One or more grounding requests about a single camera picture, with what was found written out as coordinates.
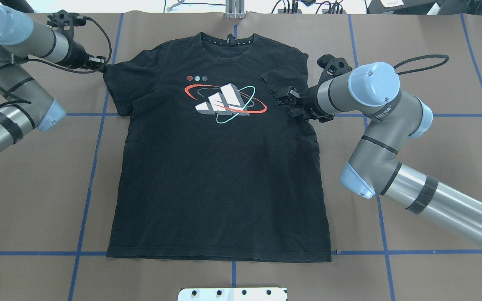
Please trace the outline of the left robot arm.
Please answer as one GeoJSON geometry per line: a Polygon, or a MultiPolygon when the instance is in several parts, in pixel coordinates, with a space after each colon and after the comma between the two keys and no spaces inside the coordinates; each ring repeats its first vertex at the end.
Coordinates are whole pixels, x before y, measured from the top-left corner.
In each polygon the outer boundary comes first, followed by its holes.
{"type": "Polygon", "coordinates": [[[74,74],[105,70],[110,57],[89,54],[74,40],[74,28],[88,21],[93,19],[61,10],[44,25],[0,5],[0,153],[34,129],[50,130],[67,115],[23,64],[40,62],[74,74]]]}

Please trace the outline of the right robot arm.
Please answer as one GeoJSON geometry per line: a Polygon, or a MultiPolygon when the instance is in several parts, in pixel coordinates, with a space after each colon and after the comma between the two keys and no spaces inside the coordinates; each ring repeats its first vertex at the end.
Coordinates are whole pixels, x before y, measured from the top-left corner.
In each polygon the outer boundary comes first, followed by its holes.
{"type": "Polygon", "coordinates": [[[482,248],[482,202],[397,160],[407,140],[431,127],[433,113],[400,87],[393,66],[375,62],[347,69],[304,93],[283,86],[275,98],[278,105],[300,108],[320,122],[360,111],[370,122],[344,166],[341,184],[367,199],[385,196],[482,248]]]}

